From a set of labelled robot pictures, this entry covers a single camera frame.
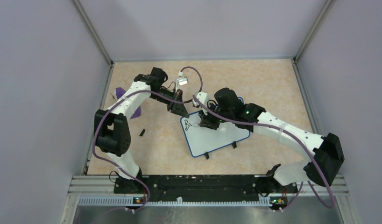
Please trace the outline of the blue framed whiteboard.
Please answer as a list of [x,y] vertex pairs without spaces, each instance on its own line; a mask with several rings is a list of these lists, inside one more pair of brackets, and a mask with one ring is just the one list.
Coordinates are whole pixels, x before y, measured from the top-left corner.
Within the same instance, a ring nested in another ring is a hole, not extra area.
[[238,142],[249,138],[251,135],[250,131],[239,129],[232,123],[221,123],[217,130],[190,126],[199,122],[198,112],[191,113],[189,118],[182,117],[180,119],[187,146],[194,158],[208,155],[227,146],[236,148]]

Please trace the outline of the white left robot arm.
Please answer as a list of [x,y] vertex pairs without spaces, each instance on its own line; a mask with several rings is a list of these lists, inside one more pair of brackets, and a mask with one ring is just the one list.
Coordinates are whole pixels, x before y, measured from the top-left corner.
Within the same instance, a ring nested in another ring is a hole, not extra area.
[[146,99],[152,98],[165,104],[170,113],[189,116],[183,91],[178,87],[168,90],[163,85],[167,80],[167,74],[154,67],[149,75],[137,75],[114,105],[95,112],[93,144],[109,156],[108,162],[117,167],[120,176],[126,179],[125,187],[132,193],[139,192],[143,186],[142,179],[137,177],[140,167],[129,152],[131,133],[128,121],[132,115]]

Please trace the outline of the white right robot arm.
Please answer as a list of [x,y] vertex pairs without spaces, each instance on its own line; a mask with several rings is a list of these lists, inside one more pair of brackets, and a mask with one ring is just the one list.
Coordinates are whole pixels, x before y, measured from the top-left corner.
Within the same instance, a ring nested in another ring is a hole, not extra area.
[[303,181],[323,187],[332,185],[345,160],[337,135],[323,136],[295,127],[259,105],[243,104],[229,88],[216,93],[216,108],[208,107],[208,101],[204,92],[193,95],[194,105],[202,108],[210,124],[232,123],[239,129],[273,138],[302,155],[302,161],[275,165],[267,172],[270,191],[280,192],[286,185]]

